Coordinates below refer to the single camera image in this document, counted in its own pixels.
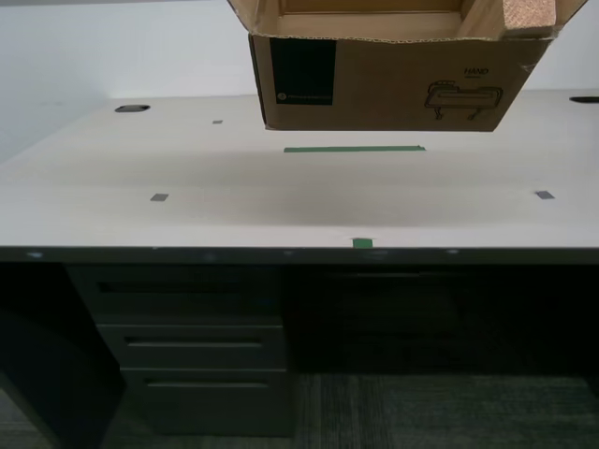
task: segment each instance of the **filing cabinet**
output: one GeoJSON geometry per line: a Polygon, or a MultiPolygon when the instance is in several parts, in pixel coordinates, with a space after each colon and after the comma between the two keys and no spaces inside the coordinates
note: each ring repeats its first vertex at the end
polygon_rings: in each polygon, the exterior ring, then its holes
{"type": "Polygon", "coordinates": [[[293,384],[275,268],[68,272],[156,431],[291,435],[293,384]]]}

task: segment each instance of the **cardboard box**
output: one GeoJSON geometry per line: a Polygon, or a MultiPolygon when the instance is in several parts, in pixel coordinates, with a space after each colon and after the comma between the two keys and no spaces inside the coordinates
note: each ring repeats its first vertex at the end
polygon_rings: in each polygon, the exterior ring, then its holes
{"type": "Polygon", "coordinates": [[[229,3],[269,129],[492,131],[585,1],[229,3]]]}

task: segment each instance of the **box flap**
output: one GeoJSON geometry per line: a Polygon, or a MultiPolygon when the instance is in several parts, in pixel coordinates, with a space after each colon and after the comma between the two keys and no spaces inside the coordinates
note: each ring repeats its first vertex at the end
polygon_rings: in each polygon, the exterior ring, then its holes
{"type": "Polygon", "coordinates": [[[556,0],[557,25],[564,26],[572,19],[587,0],[556,0]]]}
{"type": "Polygon", "coordinates": [[[462,0],[284,0],[283,14],[460,11],[462,0]]]}
{"type": "Polygon", "coordinates": [[[260,0],[227,0],[245,29],[252,33],[256,29],[256,16],[260,0]]]}
{"type": "Polygon", "coordinates": [[[413,14],[293,14],[279,17],[276,29],[261,27],[268,35],[410,42],[455,38],[459,12],[413,14]]]}
{"type": "Polygon", "coordinates": [[[475,0],[468,4],[460,37],[546,37],[552,35],[557,21],[555,0],[475,0]]]}

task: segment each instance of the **green tape strip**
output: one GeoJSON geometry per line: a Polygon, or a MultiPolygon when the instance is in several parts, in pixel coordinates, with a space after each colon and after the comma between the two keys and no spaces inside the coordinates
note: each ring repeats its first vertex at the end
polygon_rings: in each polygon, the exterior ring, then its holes
{"type": "Polygon", "coordinates": [[[424,152],[419,145],[412,147],[289,147],[283,152],[424,152]]]}
{"type": "Polygon", "coordinates": [[[364,249],[373,247],[372,239],[353,239],[353,241],[354,241],[354,248],[356,248],[358,250],[364,250],[364,249]]]}

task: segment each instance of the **gray carpet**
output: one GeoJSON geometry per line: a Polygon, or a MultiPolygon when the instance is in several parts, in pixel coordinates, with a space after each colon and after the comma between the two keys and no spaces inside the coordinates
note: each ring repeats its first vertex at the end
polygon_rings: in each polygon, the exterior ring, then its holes
{"type": "Polygon", "coordinates": [[[581,379],[300,376],[292,440],[154,435],[129,399],[103,449],[597,448],[599,400],[581,379]]]}
{"type": "Polygon", "coordinates": [[[0,389],[0,448],[51,449],[50,443],[2,389],[0,389]]]}

